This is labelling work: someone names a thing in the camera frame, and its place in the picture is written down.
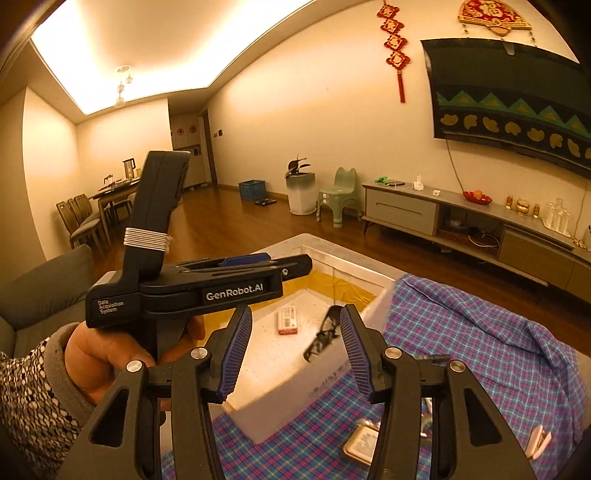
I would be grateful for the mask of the left hand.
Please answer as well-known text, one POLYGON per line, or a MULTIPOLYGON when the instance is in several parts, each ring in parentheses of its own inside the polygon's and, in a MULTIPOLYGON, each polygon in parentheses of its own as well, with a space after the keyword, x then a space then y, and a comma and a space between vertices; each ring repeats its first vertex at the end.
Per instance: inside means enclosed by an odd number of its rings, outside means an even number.
POLYGON ((132 360, 139 360, 147 367, 172 363, 197 347, 204 337, 204 318, 192 317, 186 322, 179 342, 154 360, 129 334, 90 329, 83 322, 67 342, 65 369, 82 395, 96 406, 111 387, 115 371, 122 370, 132 360))

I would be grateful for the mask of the patterned sleeve forearm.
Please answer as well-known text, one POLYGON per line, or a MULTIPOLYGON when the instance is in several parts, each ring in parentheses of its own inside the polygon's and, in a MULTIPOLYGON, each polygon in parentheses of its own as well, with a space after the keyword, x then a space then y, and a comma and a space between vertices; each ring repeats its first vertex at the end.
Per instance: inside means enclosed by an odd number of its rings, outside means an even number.
POLYGON ((76 327, 60 328, 22 358, 1 356, 3 479, 54 479, 94 410, 65 369, 76 327))

